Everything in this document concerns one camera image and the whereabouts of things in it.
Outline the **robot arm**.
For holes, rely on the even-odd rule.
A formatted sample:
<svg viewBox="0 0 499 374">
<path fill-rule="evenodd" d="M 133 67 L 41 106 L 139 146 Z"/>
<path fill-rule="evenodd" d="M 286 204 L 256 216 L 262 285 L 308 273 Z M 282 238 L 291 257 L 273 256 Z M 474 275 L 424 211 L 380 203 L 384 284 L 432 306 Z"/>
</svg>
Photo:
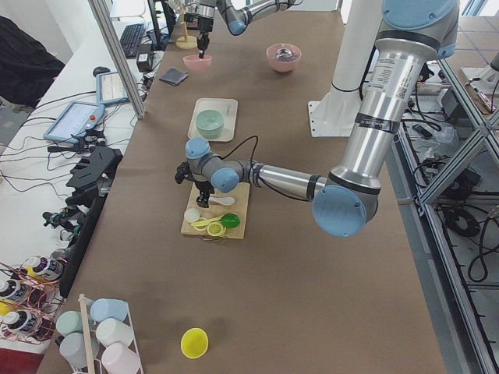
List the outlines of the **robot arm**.
<svg viewBox="0 0 499 374">
<path fill-rule="evenodd" d="M 457 39 L 457 1 L 385 1 L 378 9 L 379 52 L 342 162 L 327 177 L 261 164 L 230 161 L 211 151 L 202 137 L 189 140 L 177 182 L 199 189 L 205 207 L 213 192 L 230 192 L 239 183 L 265 185 L 291 199 L 309 201 L 317 225 L 330 235 L 361 231 L 378 207 L 379 173 L 398 131 L 403 112 L 423 65 L 451 56 Z"/>
<path fill-rule="evenodd" d="M 221 18 L 232 36 L 243 34 L 247 27 L 258 19 L 268 16 L 272 13 L 288 10 L 297 6 L 300 1 L 256 1 L 251 5 L 237 9 L 232 1 L 206 0 L 198 1 L 194 6 L 192 16 L 197 19 L 198 30 L 200 32 L 196 39 L 198 48 L 198 57 L 204 59 L 210 43 L 210 33 L 214 29 L 215 11 L 218 10 Z"/>
</svg>

